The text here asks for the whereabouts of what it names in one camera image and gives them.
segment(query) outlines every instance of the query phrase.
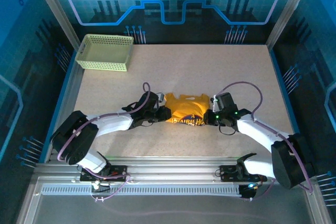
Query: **work surface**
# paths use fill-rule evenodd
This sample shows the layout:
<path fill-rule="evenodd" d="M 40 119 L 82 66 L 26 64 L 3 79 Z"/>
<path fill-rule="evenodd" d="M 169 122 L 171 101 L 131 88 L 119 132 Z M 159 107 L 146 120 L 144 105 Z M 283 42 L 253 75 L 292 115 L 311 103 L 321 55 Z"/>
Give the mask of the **work surface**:
<path fill-rule="evenodd" d="M 86 115 L 115 112 L 139 100 L 143 82 L 149 82 L 155 93 L 173 92 L 176 97 L 205 93 L 212 97 L 224 86 L 243 80 L 263 92 L 256 117 L 292 133 L 269 52 L 262 45 L 134 45 L 128 72 L 85 71 L 75 110 Z M 239 109 L 253 110 L 260 99 L 246 84 L 227 91 Z M 222 131 L 231 133 L 232 129 L 223 127 Z M 167 122 L 103 135 L 93 147 L 106 156 L 238 157 L 267 152 L 241 133 L 225 136 L 213 126 Z"/>

